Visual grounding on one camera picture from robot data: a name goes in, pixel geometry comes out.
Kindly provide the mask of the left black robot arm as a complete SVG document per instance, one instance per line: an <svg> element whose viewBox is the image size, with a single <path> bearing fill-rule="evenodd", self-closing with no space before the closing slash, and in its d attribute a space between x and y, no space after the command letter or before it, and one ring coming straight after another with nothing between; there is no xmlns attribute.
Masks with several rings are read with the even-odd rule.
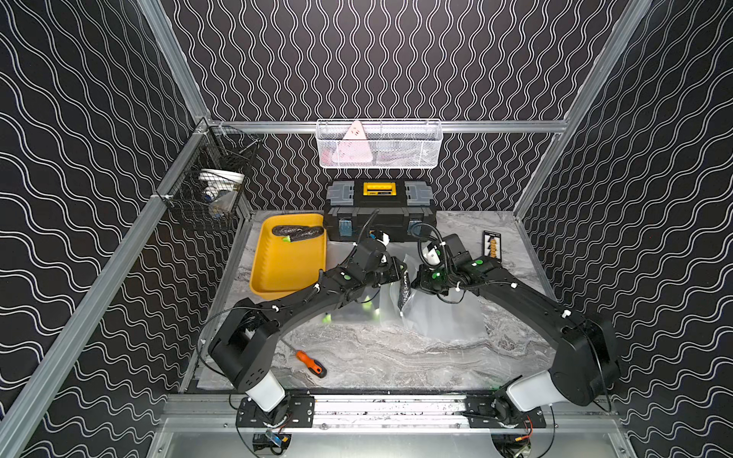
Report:
<svg viewBox="0 0 733 458"><path fill-rule="evenodd" d="M242 300L233 306L208 353L234 389L260 410L276 410L286 398L271 371L279 341L301 324L356 302L368 290L400 280L404 269L389 255L388 245L389 236L376 231L306 288L274 301Z"/></svg>

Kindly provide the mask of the clear plastic bag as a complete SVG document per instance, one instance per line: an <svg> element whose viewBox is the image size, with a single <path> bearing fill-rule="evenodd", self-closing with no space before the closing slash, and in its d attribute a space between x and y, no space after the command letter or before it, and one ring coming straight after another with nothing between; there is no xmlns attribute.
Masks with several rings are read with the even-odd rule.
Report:
<svg viewBox="0 0 733 458"><path fill-rule="evenodd" d="M418 257L412 255L408 249L396 250L394 252L398 261L402 261L407 267L408 279L413 281L418 272ZM400 282L384 284L379 293L379 323L381 326L413 328L413 315L417 311L418 303L422 300L423 294L415 289L410 290L408 301L400 309L398 300L400 297Z"/></svg>
<svg viewBox="0 0 733 458"><path fill-rule="evenodd" d="M491 301L450 292L414 291L398 311L402 325L423 338L427 351L500 379L549 368L555 349L519 318Z"/></svg>

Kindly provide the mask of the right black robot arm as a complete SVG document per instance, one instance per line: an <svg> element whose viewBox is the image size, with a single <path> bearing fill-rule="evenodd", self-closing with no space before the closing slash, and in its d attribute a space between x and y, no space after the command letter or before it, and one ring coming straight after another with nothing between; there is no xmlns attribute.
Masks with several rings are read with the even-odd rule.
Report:
<svg viewBox="0 0 733 458"><path fill-rule="evenodd" d="M530 326L553 349L551 366L519 376L494 393L492 411L507 422L553 403L588 406L610 396L620 378L618 342L612 324L583 314L519 280L491 256L474 258L454 234L428 244L418 242L422 264L412 287L440 299L470 292L499 305Z"/></svg>

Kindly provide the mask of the yellow plastic tray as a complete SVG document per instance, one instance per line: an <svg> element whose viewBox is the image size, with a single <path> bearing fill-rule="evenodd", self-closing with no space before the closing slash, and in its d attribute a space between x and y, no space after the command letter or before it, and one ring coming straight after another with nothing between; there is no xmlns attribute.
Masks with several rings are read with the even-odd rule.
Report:
<svg viewBox="0 0 733 458"><path fill-rule="evenodd" d="M278 225L322 227L318 213L272 216L262 224L251 269L249 286L264 300L276 300L313 285L320 270L326 269L326 243L322 234L300 242L285 242L272 230Z"/></svg>

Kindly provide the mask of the clear zip-top bag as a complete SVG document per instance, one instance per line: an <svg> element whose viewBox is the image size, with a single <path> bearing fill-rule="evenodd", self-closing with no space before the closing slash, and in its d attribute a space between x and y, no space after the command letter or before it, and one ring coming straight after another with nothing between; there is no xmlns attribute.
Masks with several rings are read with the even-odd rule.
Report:
<svg viewBox="0 0 733 458"><path fill-rule="evenodd" d="M349 255L351 248L351 242L328 242L326 244L326 268L336 267L336 265L341 263ZM374 309L379 308L379 293L379 287L367 287L354 302L335 311L323 313L319 320L322 322L326 314L331 314L333 318L331 324L379 324L379 320L374 320L372 316ZM372 311L366 312L363 310L363 303L369 302L372 302Z"/></svg>

